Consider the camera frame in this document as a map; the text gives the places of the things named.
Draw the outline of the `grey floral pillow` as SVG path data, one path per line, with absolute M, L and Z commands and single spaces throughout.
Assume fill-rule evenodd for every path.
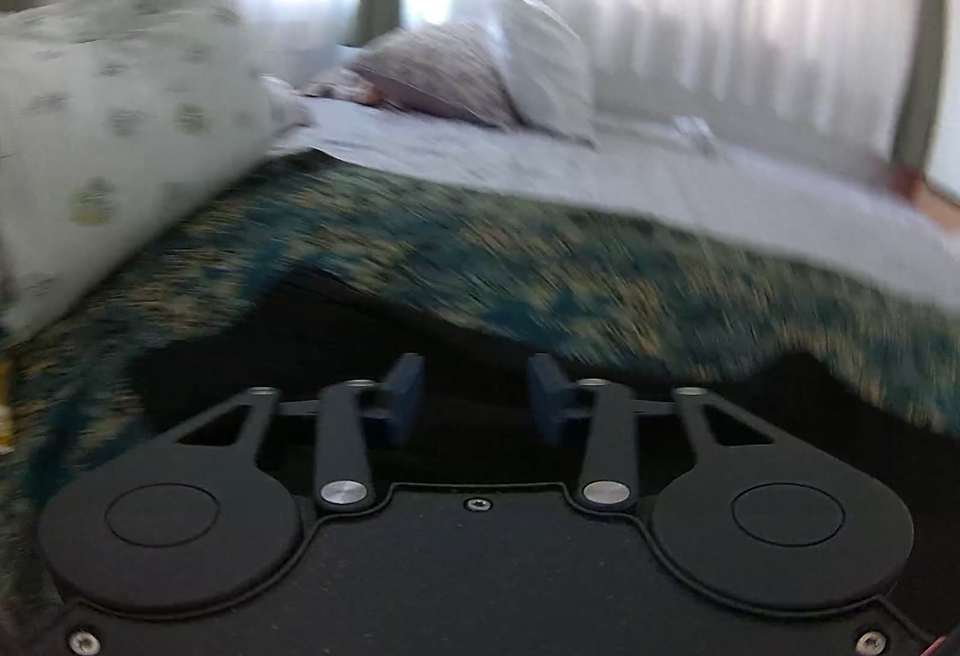
M 322 71 L 301 94 L 498 130 L 521 125 L 488 32 L 477 23 L 387 32 L 340 67 Z

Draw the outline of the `white quilted bed sheet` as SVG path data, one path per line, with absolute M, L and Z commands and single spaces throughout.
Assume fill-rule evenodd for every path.
M 319 149 L 417 179 L 652 216 L 944 310 L 958 305 L 957 243 L 923 214 L 887 191 L 740 146 L 659 124 L 605 125 L 587 146 L 314 97 L 272 115 L 283 152 Z

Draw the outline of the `small white rolled cloth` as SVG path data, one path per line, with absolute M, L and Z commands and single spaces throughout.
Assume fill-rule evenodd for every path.
M 672 127 L 680 136 L 701 154 L 718 156 L 721 152 L 718 136 L 711 130 L 706 120 L 692 115 L 677 115 L 672 119 Z

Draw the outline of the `wooden bed footboard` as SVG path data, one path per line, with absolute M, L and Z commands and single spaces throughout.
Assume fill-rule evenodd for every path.
M 897 197 L 918 209 L 919 213 L 942 229 L 957 232 L 960 227 L 958 198 L 947 191 L 937 190 L 918 168 L 895 164 L 892 168 L 890 188 Z

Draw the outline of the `black pants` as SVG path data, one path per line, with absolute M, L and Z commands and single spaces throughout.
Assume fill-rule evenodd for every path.
M 423 399 L 410 440 L 382 475 L 404 482 L 547 482 L 583 425 L 551 443 L 535 429 L 527 363 L 535 347 L 376 299 L 316 268 L 281 275 L 226 330 L 165 342 L 135 357 L 128 380 L 160 434 L 251 386 L 290 401 L 348 378 L 381 378 L 423 357 Z M 916 519 L 916 547 L 893 599 L 918 624 L 958 620 L 958 443 L 867 404 L 807 351 L 766 356 L 721 396 L 877 477 Z

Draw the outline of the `white green floral pillow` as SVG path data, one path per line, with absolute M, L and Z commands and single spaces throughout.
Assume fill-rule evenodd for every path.
M 235 0 L 71 0 L 2 19 L 2 339 L 31 338 L 309 113 Z

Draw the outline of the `teal paisley bedspread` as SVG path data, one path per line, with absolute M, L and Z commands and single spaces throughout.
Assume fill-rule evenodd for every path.
M 547 482 L 313 495 L 317 398 L 245 388 L 155 434 L 135 357 L 223 331 L 281 275 L 535 347 L 633 392 L 638 502 Z M 8 654 L 952 654 L 895 603 L 918 526 L 877 477 L 721 396 L 807 351 L 958 443 L 958 320 L 662 222 L 322 154 L 249 175 L 13 353 Z

